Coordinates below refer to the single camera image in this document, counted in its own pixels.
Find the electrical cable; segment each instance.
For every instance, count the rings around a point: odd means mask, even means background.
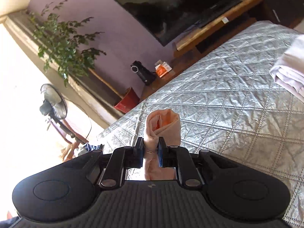
[[[70,101],[70,102],[72,102],[74,105],[76,105],[79,109],[81,109],[86,115],[87,115],[87,117],[89,118],[89,121],[90,121],[90,124],[91,124],[91,128],[90,128],[90,131],[89,131],[89,133],[88,133],[88,135],[87,135],[87,137],[89,136],[89,134],[91,133],[91,130],[92,130],[92,122],[91,122],[91,119],[90,119],[90,117],[89,117],[89,115],[87,114],[87,112],[85,111],[85,109],[84,108],[82,108],[80,105],[78,105],[77,103],[75,103],[75,102],[73,102],[72,100],[70,100],[70,99],[68,99],[68,98],[64,98],[65,100],[68,100],[68,101]]]

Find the bedspread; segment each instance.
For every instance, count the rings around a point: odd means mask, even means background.
[[[304,227],[304,103],[275,84],[270,68],[299,33],[257,22],[188,68],[102,132],[104,153],[134,146],[146,116],[180,114],[181,146],[208,149],[275,176],[290,189],[284,220]],[[142,178],[138,169],[129,179]]]

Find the rolled pink fabric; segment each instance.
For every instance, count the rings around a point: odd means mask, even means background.
[[[167,146],[181,144],[181,122],[179,114],[171,109],[150,113],[145,122],[143,141],[145,144],[144,170],[146,180],[172,180],[175,169],[158,166],[158,138],[162,136]]]

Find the wooden shelf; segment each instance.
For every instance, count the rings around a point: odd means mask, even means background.
[[[183,37],[179,42],[176,43],[176,50],[174,51],[174,57],[179,57],[191,49],[195,48],[197,44],[212,35],[214,32],[225,26],[222,21],[225,17],[232,21],[243,13],[249,11],[251,8],[257,6],[263,0],[242,0],[241,3],[229,9],[227,12],[222,14],[220,17],[210,22],[203,28],[194,29],[188,35]]]

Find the standing fan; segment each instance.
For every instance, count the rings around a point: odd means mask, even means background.
[[[49,116],[55,123],[59,124],[60,128],[67,133],[71,138],[75,138],[77,142],[85,144],[81,138],[69,130],[60,120],[67,117],[67,104],[63,96],[51,84],[43,84],[40,88],[41,94],[44,95],[43,104],[39,110],[42,115]]]

